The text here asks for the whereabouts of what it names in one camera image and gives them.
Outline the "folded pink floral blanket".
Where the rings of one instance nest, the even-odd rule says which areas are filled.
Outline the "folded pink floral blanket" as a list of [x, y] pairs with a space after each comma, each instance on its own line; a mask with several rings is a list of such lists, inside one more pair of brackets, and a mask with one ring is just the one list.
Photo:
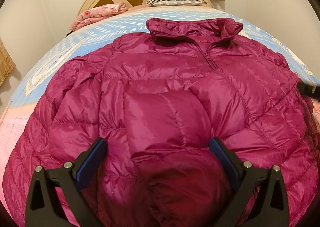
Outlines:
[[99, 22], [128, 10], [124, 2], [102, 5], [80, 13], [71, 23], [69, 30], [77, 31], [87, 25]]

